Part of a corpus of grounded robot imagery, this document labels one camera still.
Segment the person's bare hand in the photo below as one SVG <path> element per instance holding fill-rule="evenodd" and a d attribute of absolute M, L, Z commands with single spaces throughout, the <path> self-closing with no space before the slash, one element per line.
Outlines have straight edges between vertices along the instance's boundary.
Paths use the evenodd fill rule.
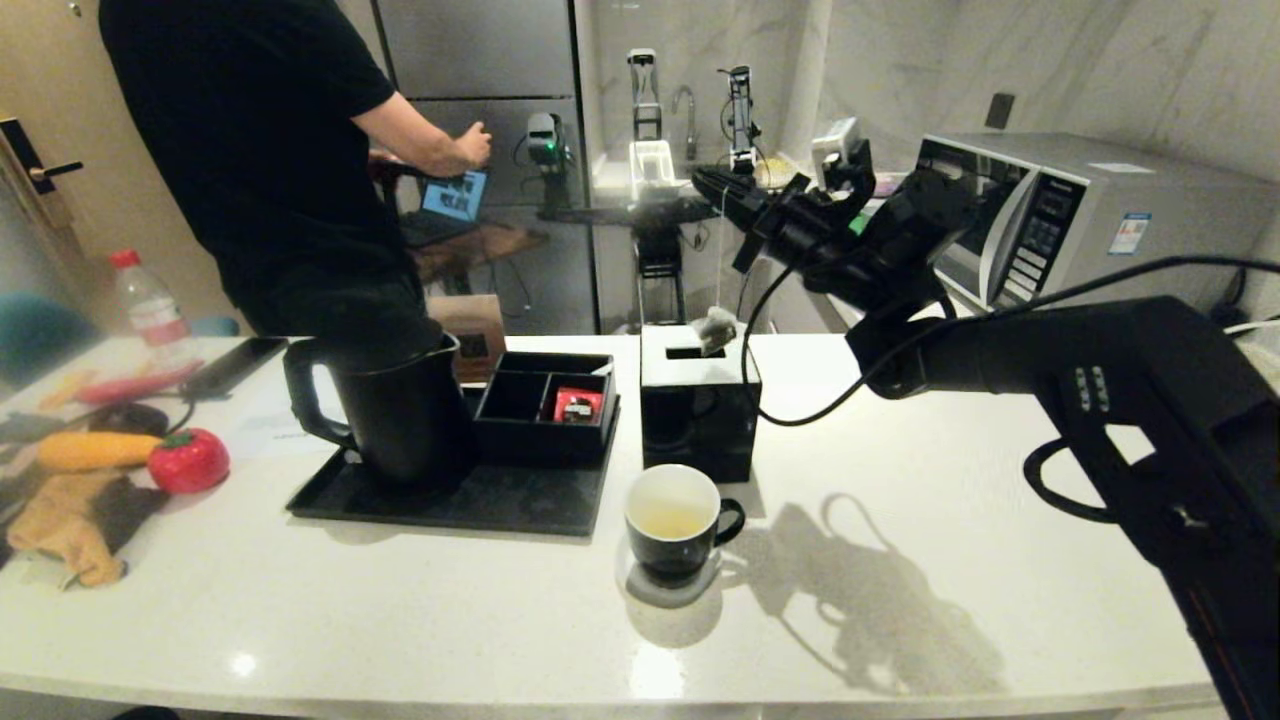
<path fill-rule="evenodd" d="M 492 156 L 492 135 L 484 122 L 472 123 L 462 135 L 453 138 L 454 164 L 462 170 L 480 170 Z"/>

